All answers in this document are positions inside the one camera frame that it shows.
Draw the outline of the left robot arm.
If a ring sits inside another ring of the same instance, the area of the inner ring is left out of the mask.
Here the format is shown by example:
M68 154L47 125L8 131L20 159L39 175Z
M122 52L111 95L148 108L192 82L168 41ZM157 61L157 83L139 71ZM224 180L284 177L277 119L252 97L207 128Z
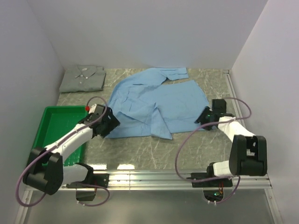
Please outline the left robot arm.
M105 138L120 125L110 107L93 105L90 112L65 136L44 148L34 148L28 158L22 181L24 184L53 195L65 184L78 182L93 185L93 168L77 162L65 167L65 160L80 146L96 136Z

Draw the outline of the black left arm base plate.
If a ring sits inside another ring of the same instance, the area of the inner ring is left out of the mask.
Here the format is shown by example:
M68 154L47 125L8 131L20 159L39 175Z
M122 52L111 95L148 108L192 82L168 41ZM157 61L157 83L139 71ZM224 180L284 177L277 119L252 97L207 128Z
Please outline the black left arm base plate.
M87 183L73 182L66 184L67 189L76 191L76 199L80 202L92 202L99 191L98 188L92 188L90 185L101 186L107 189L109 183L109 174L93 174L91 180Z

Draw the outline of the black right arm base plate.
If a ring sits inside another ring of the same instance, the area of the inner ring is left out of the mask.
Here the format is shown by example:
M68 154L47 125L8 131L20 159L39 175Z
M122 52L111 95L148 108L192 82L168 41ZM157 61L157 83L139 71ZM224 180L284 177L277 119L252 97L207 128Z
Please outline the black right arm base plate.
M233 187L229 178L210 180L208 173L191 173L187 180L190 180L193 188L202 188L204 198L208 203L217 204L224 199L224 188Z

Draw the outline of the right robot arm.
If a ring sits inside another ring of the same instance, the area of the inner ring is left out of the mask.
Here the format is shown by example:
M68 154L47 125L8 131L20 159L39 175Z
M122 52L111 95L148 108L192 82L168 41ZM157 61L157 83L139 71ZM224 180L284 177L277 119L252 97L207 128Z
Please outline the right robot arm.
M264 176L267 173L267 141L248 131L237 118L227 112L225 99L213 99L212 107L206 106L195 123L200 128L222 131L232 142L227 161L212 162L207 167L206 182L217 186L226 176Z

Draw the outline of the light blue long sleeve shirt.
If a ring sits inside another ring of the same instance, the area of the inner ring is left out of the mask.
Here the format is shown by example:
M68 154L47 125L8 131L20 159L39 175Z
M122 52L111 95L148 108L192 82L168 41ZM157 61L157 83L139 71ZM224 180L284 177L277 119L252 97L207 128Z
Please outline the light blue long sleeve shirt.
M120 125L108 138L155 136L193 131L209 102L186 68L150 68L120 81L108 106Z

